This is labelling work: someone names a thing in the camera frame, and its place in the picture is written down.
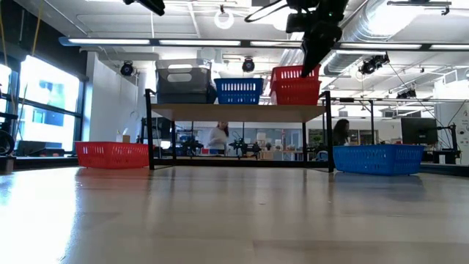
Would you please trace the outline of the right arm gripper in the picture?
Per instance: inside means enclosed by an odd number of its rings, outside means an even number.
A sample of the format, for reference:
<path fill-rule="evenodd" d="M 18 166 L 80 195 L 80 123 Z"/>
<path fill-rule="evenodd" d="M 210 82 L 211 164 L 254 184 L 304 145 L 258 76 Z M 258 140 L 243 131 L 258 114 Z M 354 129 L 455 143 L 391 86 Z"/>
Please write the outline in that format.
<path fill-rule="evenodd" d="M 306 77 L 341 39 L 342 29 L 337 25 L 344 19 L 348 0 L 287 0 L 287 5 L 296 13 L 288 15 L 286 33 L 309 32 L 301 44 L 301 76 Z"/>

